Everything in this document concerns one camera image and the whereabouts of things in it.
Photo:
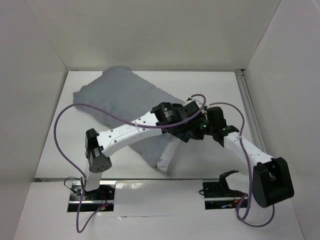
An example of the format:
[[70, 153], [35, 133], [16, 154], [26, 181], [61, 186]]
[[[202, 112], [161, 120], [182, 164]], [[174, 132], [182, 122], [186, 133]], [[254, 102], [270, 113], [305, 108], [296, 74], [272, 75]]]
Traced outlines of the white pillow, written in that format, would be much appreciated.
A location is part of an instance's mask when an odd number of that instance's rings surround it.
[[156, 168], [160, 172], [165, 173], [168, 170], [169, 165], [179, 145], [180, 145], [180, 140], [178, 138], [172, 138], [169, 141], [168, 145], [165, 147], [164, 151], [162, 152], [156, 164]]

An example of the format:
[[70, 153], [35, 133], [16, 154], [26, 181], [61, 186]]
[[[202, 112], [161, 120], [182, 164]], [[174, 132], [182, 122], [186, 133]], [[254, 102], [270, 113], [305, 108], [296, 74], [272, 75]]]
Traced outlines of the grey pillowcase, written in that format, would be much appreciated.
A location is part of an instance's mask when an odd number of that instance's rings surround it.
[[[84, 105], [98, 107], [131, 122], [162, 102], [184, 104], [184, 101], [156, 87], [124, 66], [105, 70], [100, 77], [73, 93], [73, 103], [77, 105], [78, 110], [91, 115], [110, 129], [121, 126], [122, 122]], [[157, 162], [172, 138], [176, 137], [165, 133], [140, 140], [131, 144], [130, 148], [150, 167], [157, 169]]]

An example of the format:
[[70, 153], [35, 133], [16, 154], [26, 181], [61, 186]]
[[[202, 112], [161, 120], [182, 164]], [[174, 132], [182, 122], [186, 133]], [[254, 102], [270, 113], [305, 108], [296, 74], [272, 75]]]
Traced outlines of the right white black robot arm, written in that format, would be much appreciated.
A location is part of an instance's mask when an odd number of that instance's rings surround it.
[[290, 199], [295, 190], [287, 161], [273, 157], [242, 136], [240, 130], [227, 125], [223, 110], [219, 107], [206, 109], [207, 121], [201, 126], [205, 135], [211, 136], [250, 167], [248, 174], [230, 170], [219, 176], [218, 191], [230, 196], [234, 191], [253, 196], [262, 208]]

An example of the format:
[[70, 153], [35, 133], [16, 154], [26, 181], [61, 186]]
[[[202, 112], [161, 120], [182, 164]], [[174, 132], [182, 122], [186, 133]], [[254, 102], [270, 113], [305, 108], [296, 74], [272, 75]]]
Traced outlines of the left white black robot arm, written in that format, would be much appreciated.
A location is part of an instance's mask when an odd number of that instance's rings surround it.
[[151, 142], [158, 136], [151, 150], [142, 146], [148, 157], [155, 154], [155, 167], [164, 172], [175, 155], [180, 142], [203, 138], [206, 126], [205, 103], [188, 99], [185, 104], [162, 102], [141, 117], [107, 131], [91, 128], [85, 133], [85, 155], [88, 160], [86, 183], [81, 194], [88, 200], [97, 197], [103, 172], [112, 167], [111, 156], [138, 142]]

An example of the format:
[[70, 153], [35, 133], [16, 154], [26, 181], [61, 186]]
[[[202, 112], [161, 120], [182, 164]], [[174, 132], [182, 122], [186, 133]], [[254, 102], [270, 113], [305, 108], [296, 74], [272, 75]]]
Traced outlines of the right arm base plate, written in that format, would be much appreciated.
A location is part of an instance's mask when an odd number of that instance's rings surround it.
[[223, 189], [218, 179], [203, 180], [198, 193], [204, 198], [206, 210], [235, 209], [245, 195], [237, 190]]

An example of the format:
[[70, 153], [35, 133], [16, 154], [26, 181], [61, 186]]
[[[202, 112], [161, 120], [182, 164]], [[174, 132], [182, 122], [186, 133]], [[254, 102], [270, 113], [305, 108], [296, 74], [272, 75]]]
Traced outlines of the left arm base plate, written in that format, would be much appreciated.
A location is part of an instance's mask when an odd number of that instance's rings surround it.
[[[76, 213], [82, 194], [82, 185], [79, 180], [69, 181], [64, 185], [70, 190], [67, 212]], [[80, 212], [94, 212], [101, 208], [101, 212], [114, 211], [116, 183], [114, 181], [101, 181], [99, 188], [85, 193], [81, 202]]]

